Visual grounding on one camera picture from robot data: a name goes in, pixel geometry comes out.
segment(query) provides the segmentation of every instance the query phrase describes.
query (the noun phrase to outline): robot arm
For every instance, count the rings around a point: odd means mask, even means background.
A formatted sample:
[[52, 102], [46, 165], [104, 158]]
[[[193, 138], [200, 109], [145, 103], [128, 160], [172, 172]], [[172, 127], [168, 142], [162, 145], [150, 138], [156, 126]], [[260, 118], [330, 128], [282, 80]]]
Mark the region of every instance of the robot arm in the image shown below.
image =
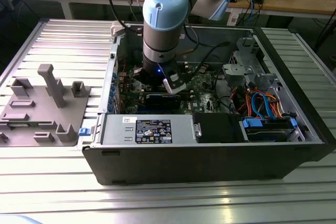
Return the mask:
[[230, 0], [145, 0], [143, 4], [143, 66], [136, 74], [163, 82], [168, 93], [186, 83], [175, 52], [182, 26], [190, 13], [212, 20], [222, 18]]

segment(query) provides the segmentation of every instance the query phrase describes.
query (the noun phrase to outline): motherboard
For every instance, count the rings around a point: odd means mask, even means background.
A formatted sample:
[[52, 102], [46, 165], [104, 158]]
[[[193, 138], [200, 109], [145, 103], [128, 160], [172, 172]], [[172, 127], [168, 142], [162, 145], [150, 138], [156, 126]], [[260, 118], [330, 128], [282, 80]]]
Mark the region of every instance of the motherboard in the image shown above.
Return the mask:
[[172, 95], [164, 85], [152, 87], [136, 80], [133, 69], [119, 74], [120, 108], [122, 114], [192, 114], [196, 112], [221, 112], [215, 99], [214, 83], [216, 70], [200, 69], [188, 84], [187, 89]]

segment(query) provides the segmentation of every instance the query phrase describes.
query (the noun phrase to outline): blue cable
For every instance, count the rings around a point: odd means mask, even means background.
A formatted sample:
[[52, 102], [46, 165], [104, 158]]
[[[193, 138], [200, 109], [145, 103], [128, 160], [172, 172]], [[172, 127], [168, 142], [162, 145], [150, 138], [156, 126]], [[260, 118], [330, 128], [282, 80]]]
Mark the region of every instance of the blue cable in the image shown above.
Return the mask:
[[254, 10], [254, 3], [253, 3], [253, 0], [250, 0], [250, 4], [251, 4], [251, 12], [250, 12], [250, 17], [248, 18], [248, 21], [246, 23], [245, 26], [248, 25], [248, 23], [251, 21], [251, 18], [252, 18], [252, 13], [253, 13], [253, 10]]
[[263, 115], [261, 115], [257, 109], [256, 109], [256, 106], [255, 106], [255, 101], [256, 101], [256, 97], [257, 95], [261, 94], [263, 99], [264, 99], [264, 102], [265, 102], [265, 108], [266, 108], [266, 112], [267, 112], [267, 115], [270, 117], [270, 118], [273, 118], [273, 119], [276, 119], [276, 117], [273, 115], [272, 113], [272, 110], [269, 108], [269, 104], [268, 104], [268, 99], [267, 97], [263, 94], [263, 93], [260, 93], [260, 92], [257, 92], [255, 93], [253, 96], [252, 96], [252, 100], [251, 100], [251, 104], [252, 104], [252, 109], [253, 111], [258, 115], [260, 116], [261, 119], [264, 119]]

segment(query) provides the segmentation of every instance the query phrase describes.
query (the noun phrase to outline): circuit board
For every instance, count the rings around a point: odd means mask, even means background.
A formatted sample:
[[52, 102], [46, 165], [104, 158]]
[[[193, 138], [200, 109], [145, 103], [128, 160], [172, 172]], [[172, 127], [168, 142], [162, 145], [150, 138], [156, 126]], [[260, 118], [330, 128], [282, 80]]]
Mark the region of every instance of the circuit board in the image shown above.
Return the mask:
[[150, 110], [145, 105], [148, 95], [166, 94], [164, 85], [151, 87], [133, 78], [133, 69], [119, 74], [119, 92], [122, 114], [192, 114], [221, 112], [214, 95], [214, 71], [202, 71], [177, 95], [181, 99], [177, 109]]

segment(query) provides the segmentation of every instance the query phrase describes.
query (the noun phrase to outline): power supply label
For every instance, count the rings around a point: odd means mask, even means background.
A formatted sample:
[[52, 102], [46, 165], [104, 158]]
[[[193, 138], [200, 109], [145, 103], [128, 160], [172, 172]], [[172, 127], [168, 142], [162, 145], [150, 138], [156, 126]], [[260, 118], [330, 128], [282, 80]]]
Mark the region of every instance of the power supply label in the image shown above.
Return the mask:
[[137, 144], [171, 144], [172, 128], [170, 120], [137, 120]]

